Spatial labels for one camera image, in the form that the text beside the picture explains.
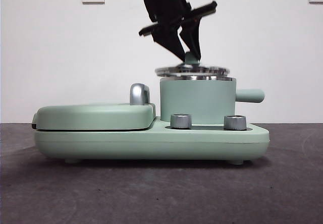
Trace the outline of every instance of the appliance base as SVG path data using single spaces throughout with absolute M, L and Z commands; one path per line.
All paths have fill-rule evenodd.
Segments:
M 227 160 L 242 164 L 263 156 L 269 131 L 248 124 L 247 131 L 228 131 L 223 125 L 193 125 L 171 129 L 155 118 L 149 128 L 136 131 L 35 131 L 36 147 L 48 157 L 78 163 L 83 159 Z

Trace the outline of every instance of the silver knob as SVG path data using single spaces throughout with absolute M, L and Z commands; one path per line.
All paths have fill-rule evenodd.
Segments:
M 189 129 L 192 127 L 192 117 L 188 114 L 171 115 L 171 128 Z
M 130 105 L 150 103 L 149 87 L 144 84 L 133 84 L 130 88 Z
M 245 116 L 225 116 L 224 129 L 233 131 L 247 130 L 247 122 Z

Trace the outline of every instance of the mint green pot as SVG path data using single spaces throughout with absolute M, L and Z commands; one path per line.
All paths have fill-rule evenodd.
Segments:
M 169 122 L 172 114 L 190 114 L 193 124 L 223 124 L 224 116 L 235 114 L 235 102 L 262 102 L 258 89 L 236 90 L 236 79 L 160 80 L 160 117 Z

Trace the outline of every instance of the dark gray table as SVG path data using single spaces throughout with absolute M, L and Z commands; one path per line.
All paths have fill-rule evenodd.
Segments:
M 1 220 L 11 223 L 323 223 L 323 124 L 261 124 L 267 154 L 67 165 L 29 124 L 1 125 Z

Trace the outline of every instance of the rubber foot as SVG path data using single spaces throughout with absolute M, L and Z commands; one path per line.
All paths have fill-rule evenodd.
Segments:
M 228 160 L 227 163 L 232 165 L 243 165 L 243 160 Z
M 65 163 L 69 163 L 69 164 L 76 164 L 76 163 L 80 163 L 82 160 L 81 159 L 65 159 Z

